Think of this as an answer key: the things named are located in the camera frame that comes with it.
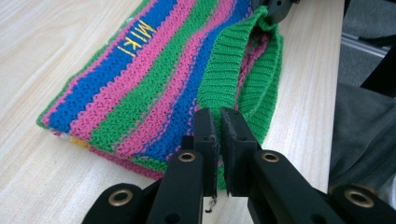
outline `wooden table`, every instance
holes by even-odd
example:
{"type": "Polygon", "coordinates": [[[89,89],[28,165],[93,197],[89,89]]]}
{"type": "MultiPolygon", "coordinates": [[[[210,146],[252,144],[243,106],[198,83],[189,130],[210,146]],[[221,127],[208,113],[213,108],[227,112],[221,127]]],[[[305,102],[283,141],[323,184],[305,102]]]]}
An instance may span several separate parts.
{"type": "MultiPolygon", "coordinates": [[[[104,189],[121,182],[141,188],[152,183],[35,125],[66,80],[139,2],[0,3],[1,223],[78,223],[104,189]]],[[[282,152],[324,191],[343,7],[343,0],[303,0],[281,22],[285,48],[279,97],[263,143],[282,152]]],[[[204,223],[251,222],[245,199],[219,195],[204,223]]]]}

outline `striped knitted fabric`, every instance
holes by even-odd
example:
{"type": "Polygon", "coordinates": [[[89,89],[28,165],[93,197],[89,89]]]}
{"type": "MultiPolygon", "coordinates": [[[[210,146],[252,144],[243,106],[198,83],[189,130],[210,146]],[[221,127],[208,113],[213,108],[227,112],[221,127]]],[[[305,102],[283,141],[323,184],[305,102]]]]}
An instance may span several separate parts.
{"type": "Polygon", "coordinates": [[[265,16],[247,0],[144,0],[37,124],[154,179],[199,108],[239,109],[262,141],[282,51],[265,16]]]}

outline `green stripe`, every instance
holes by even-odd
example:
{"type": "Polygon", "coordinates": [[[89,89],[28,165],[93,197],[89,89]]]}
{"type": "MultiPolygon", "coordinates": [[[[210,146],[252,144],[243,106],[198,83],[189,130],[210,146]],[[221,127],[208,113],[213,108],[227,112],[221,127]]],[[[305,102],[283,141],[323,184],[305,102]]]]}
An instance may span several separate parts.
{"type": "Polygon", "coordinates": [[[134,10],[134,12],[128,17],[128,20],[125,20],[125,22],[121,25],[120,29],[113,34],[113,36],[110,37],[110,39],[107,41],[107,43],[105,45],[103,45],[99,50],[97,50],[93,56],[90,58],[90,60],[84,65],[83,68],[81,68],[77,73],[75,73],[73,76],[71,76],[67,81],[66,84],[62,87],[61,91],[55,96],[55,98],[52,99],[52,101],[49,103],[49,105],[47,105],[46,109],[41,112],[41,114],[38,116],[37,120],[35,121],[37,123],[38,126],[42,127],[42,128],[47,128],[43,122],[41,121],[44,117],[45,114],[48,113],[48,111],[50,110],[50,108],[55,104],[55,102],[62,96],[64,95],[64,92],[67,90],[67,87],[70,83],[71,80],[73,80],[77,75],[79,75],[80,73],[82,73],[83,71],[85,71],[89,66],[91,66],[91,64],[96,61],[96,59],[98,59],[98,57],[105,52],[107,46],[109,43],[113,42],[117,36],[119,35],[120,31],[128,24],[129,19],[131,19],[132,17],[136,16],[136,14],[138,12],[140,12],[142,10],[143,7],[145,7],[148,2],[150,0],[143,0],[140,5],[134,10]]]}
{"type": "Polygon", "coordinates": [[[219,108],[233,108],[241,62],[253,27],[259,25],[271,33],[267,49],[251,68],[238,98],[240,111],[259,142],[274,113],[283,46],[277,26],[268,25],[264,20],[266,15],[267,9],[259,7],[247,20],[221,32],[198,90],[198,105],[211,108],[219,126],[219,108]]]}
{"type": "Polygon", "coordinates": [[[165,173],[168,163],[165,161],[157,161],[154,159],[143,159],[141,157],[133,157],[131,161],[135,164],[141,165],[143,167],[149,168],[154,171],[159,171],[165,173]]]}
{"type": "Polygon", "coordinates": [[[155,99],[161,98],[158,94],[166,88],[168,78],[173,75],[183,47],[188,39],[205,25],[216,4],[215,0],[197,1],[189,17],[163,49],[159,58],[154,61],[145,78],[122,98],[114,111],[107,115],[107,119],[99,124],[99,128],[92,131],[91,145],[111,152],[113,144],[130,135],[129,131],[136,128],[135,122],[142,119],[142,114],[149,113],[148,107],[154,104],[155,99]]]}

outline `green knitted cuff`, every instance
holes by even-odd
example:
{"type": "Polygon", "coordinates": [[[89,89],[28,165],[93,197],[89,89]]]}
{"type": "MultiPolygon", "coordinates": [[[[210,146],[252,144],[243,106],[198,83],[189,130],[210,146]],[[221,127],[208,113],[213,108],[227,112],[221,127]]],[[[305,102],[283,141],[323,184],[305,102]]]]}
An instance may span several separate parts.
{"type": "Polygon", "coordinates": [[[283,48],[277,25],[267,24],[266,15],[266,7],[259,7],[245,21],[221,32],[198,91],[198,105],[211,108],[219,126],[219,108],[234,107],[241,62],[253,28],[269,33],[267,49],[252,66],[238,97],[239,111],[259,142],[266,135],[275,110],[283,48]]]}

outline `pink stripe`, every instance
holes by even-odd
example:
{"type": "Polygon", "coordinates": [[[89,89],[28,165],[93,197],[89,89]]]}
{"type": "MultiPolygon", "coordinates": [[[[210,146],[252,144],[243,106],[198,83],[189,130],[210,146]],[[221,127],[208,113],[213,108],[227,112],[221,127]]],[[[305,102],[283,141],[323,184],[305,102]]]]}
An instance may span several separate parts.
{"type": "Polygon", "coordinates": [[[53,106],[49,109],[47,114],[43,116],[43,119],[41,120],[44,125],[48,126],[50,123],[50,115],[53,114],[54,112],[57,111],[58,106],[62,103],[64,103],[64,100],[67,95],[72,93],[73,88],[78,84],[78,81],[86,77],[90,72],[94,71],[94,69],[102,64],[102,61],[104,61],[108,55],[113,51],[113,49],[119,44],[121,40],[124,39],[126,34],[128,33],[129,29],[143,16],[145,15],[157,2],[157,0],[150,1],[134,18],[133,20],[127,24],[124,29],[120,32],[118,37],[106,48],[105,52],[97,59],[95,60],[83,73],[80,73],[76,77],[74,77],[68,84],[67,84],[67,89],[64,92],[64,94],[53,104],[53,106]]]}
{"type": "Polygon", "coordinates": [[[116,164],[119,164],[119,165],[125,167],[128,170],[132,170],[132,171],[134,171],[137,174],[144,175],[144,176],[147,176],[147,177],[155,179],[155,180],[161,179],[163,177],[163,173],[162,172],[151,170],[149,168],[146,168],[146,167],[143,167],[141,165],[135,164],[132,161],[127,161],[127,160],[120,159],[120,158],[118,158],[118,157],[116,157],[116,156],[114,156],[112,154],[109,154],[107,152],[101,151],[101,150],[99,150],[99,149],[97,149],[95,147],[91,147],[90,151],[94,152],[95,154],[97,154],[97,155],[99,155],[101,157],[106,158],[109,161],[114,161],[116,164]]]}
{"type": "Polygon", "coordinates": [[[108,82],[106,87],[93,96],[93,102],[87,104],[86,111],[78,113],[78,119],[70,124],[70,134],[81,140],[89,141],[92,130],[99,127],[99,123],[106,119],[106,115],[113,111],[120,99],[133,90],[143,80],[154,60],[158,58],[163,48],[172,36],[188,18],[195,0],[177,1],[166,21],[163,21],[149,44],[141,49],[127,69],[113,82],[108,82]]]}
{"type": "Polygon", "coordinates": [[[163,131],[163,133],[166,131],[169,125],[169,120],[166,115],[172,113],[172,105],[177,101],[177,97],[185,89],[186,80],[188,80],[191,75],[191,65],[194,63],[194,58],[198,54],[200,46],[203,44],[202,39],[204,39],[209,32],[226,21],[231,15],[232,9],[233,0],[220,1],[219,7],[211,21],[206,24],[204,29],[196,33],[190,39],[164,96],[154,106],[153,110],[150,111],[139,128],[119,146],[117,150],[118,156],[129,158],[138,151],[144,152],[145,149],[143,145],[145,143],[156,137],[159,131],[163,131]]]}
{"type": "MultiPolygon", "coordinates": [[[[239,98],[239,93],[242,89],[242,86],[245,82],[245,79],[250,72],[250,69],[253,67],[254,63],[257,61],[260,56],[265,52],[265,49],[267,48],[268,44],[268,34],[264,34],[262,36],[262,39],[259,42],[259,46],[255,47],[249,52],[243,59],[242,59],[242,65],[241,65],[241,72],[239,74],[238,78],[238,86],[236,88],[236,94],[235,94],[235,103],[233,106],[233,109],[238,110],[238,98],[239,98]]],[[[247,48],[248,50],[251,46],[251,43],[247,43],[247,48]]]]}

